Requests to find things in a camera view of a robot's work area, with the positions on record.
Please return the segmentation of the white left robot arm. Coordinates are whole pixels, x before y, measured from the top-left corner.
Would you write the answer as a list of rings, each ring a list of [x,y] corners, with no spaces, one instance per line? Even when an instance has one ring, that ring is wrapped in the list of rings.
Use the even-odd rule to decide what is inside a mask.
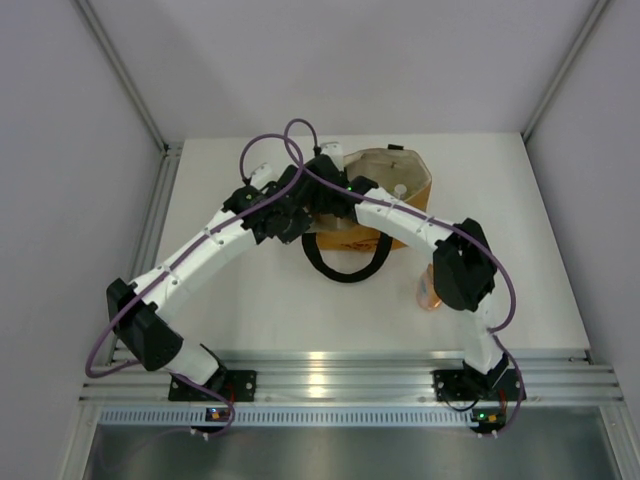
[[[182,376],[207,400],[224,392],[221,360],[184,339],[171,323],[181,306],[236,257],[266,239],[289,243],[306,232],[310,219],[289,194],[298,178],[295,166],[276,175],[261,165],[173,255],[131,282],[117,279],[109,285],[112,330],[146,370]]]

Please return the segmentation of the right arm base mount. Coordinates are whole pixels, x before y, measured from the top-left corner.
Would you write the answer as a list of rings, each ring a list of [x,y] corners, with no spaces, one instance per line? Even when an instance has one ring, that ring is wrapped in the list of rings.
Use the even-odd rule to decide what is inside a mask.
[[[486,379],[463,369],[436,370],[432,377],[437,400],[450,403],[503,399],[515,402],[523,386],[514,369],[507,369],[495,384],[491,384],[492,378]]]

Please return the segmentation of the tan canvas bag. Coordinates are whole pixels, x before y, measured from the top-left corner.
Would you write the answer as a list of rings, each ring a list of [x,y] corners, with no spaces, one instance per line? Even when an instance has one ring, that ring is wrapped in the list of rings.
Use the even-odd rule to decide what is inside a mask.
[[[391,195],[396,184],[404,184],[408,192],[402,201],[421,210],[427,207],[432,176],[413,150],[395,145],[359,150],[344,155],[344,169],[349,180],[366,177]],[[302,236],[303,251],[311,265],[326,278],[344,284],[370,278],[381,269],[391,251],[403,246],[402,242],[374,228],[333,215],[316,215],[311,231]],[[329,250],[371,253],[373,257],[363,268],[343,273],[325,263],[322,253]]]

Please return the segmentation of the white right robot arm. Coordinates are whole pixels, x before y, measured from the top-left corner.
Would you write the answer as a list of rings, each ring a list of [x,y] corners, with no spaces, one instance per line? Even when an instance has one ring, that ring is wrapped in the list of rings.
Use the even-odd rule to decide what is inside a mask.
[[[489,321],[498,264],[480,224],[467,218],[450,225],[426,215],[431,175],[414,152],[369,149],[346,160],[317,153],[305,173],[294,197],[317,221],[302,237],[314,268],[352,284],[373,276],[394,248],[430,256],[423,292],[470,316],[460,326],[462,388],[478,397],[499,389],[508,360]]]

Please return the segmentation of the orange liquid bottle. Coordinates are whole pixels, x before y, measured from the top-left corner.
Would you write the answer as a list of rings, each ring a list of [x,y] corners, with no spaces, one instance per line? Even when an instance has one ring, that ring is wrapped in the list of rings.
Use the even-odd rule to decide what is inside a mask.
[[[426,311],[436,310],[442,304],[442,300],[435,292],[434,268],[432,264],[427,266],[418,280],[416,300],[418,305]]]

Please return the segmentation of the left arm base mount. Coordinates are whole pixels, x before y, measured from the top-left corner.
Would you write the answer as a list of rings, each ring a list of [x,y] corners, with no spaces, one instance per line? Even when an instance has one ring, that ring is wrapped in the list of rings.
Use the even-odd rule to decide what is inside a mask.
[[[255,370],[226,370],[222,376],[208,381],[199,388],[185,382],[176,375],[172,375],[168,399],[175,402],[213,400],[213,396],[203,391],[203,388],[206,388],[232,403],[253,402],[256,386],[257,372]]]

